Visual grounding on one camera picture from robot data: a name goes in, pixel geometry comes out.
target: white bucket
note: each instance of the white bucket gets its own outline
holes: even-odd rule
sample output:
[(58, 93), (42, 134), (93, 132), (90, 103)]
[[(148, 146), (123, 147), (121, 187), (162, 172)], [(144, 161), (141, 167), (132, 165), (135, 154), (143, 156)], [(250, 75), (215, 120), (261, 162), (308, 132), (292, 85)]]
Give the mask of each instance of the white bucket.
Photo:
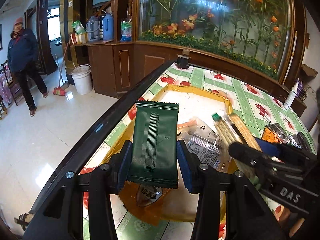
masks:
[(77, 92), (80, 95), (88, 94), (92, 90), (90, 72), (90, 65), (81, 65), (71, 72)]

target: white spray bottle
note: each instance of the white spray bottle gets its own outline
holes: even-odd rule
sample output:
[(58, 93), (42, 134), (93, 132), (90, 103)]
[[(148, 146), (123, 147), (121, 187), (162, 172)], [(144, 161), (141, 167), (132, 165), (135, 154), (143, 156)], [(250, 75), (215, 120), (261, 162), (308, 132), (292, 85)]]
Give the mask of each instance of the white spray bottle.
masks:
[(289, 107), (291, 106), (291, 104), (292, 104), (292, 102), (298, 92), (298, 85), (299, 85), (299, 82), (296, 82), (295, 85), (292, 87), (292, 89), (287, 97), (287, 100), (283, 104), (284, 109), (288, 110)]

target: blue jacket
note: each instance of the blue jacket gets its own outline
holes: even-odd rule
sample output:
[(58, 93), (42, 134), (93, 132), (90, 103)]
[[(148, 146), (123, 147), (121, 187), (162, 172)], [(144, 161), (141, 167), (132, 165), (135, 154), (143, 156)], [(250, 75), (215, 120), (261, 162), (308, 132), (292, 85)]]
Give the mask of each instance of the blue jacket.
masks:
[(38, 41), (32, 30), (22, 30), (17, 38), (11, 39), (8, 60), (13, 73), (25, 69), (29, 62), (38, 60)]

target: window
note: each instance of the window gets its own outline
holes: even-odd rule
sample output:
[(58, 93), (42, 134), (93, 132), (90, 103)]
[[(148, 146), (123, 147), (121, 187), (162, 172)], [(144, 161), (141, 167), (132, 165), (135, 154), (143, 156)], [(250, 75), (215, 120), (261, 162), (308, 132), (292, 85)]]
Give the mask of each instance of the window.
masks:
[(48, 34), (49, 41), (54, 41), (61, 37), (60, 34), (60, 9), (53, 8), (48, 10)]

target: broom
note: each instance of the broom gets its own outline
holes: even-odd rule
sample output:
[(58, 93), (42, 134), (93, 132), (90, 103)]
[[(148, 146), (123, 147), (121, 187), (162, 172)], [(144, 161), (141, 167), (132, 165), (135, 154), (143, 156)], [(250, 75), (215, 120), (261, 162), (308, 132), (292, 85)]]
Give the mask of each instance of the broom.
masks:
[[(62, 66), (63, 66), (63, 62), (64, 62), (64, 58), (66, 56), (66, 52), (67, 52), (67, 49), (68, 49), (68, 46), (69, 46), (69, 42), (67, 43), (67, 46), (64, 50), (64, 55), (63, 55), (63, 60), (62, 60)], [(54, 88), (53, 90), (53, 94), (54, 95), (57, 95), (57, 96), (65, 96), (66, 95), (66, 92), (63, 88), (60, 87), (60, 82), (61, 82), (61, 75), (59, 77), (59, 85), (58, 87)]]

